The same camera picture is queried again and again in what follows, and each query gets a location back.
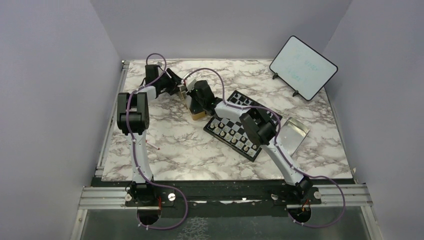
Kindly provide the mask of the yellow metal tin box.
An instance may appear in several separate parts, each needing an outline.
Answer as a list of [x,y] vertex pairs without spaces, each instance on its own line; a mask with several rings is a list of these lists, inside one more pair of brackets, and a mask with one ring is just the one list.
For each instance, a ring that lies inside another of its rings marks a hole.
[[184,85],[179,86],[179,96],[188,109],[192,120],[198,121],[207,116],[202,106],[191,96],[187,95],[187,88]]

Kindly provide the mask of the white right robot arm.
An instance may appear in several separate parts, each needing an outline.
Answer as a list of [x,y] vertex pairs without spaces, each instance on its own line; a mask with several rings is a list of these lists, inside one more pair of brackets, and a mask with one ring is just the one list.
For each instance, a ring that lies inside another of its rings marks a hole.
[[186,94],[197,101],[210,116],[241,123],[247,138],[262,148],[275,163],[286,182],[284,196],[296,204],[309,196],[313,183],[302,173],[280,138],[281,122],[277,114],[262,106],[239,105],[216,97],[206,80],[184,80]]

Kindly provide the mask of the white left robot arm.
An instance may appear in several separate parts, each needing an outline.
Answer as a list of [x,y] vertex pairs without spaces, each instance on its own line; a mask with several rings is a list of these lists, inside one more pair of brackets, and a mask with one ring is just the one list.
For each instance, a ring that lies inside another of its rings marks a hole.
[[159,188],[152,185],[154,176],[147,153],[147,130],[150,126],[148,103],[160,94],[175,94],[182,80],[170,68],[159,73],[161,69],[159,64],[147,64],[141,90],[117,95],[116,124],[129,143],[132,165],[132,180],[125,201],[141,206],[160,202],[156,191]]

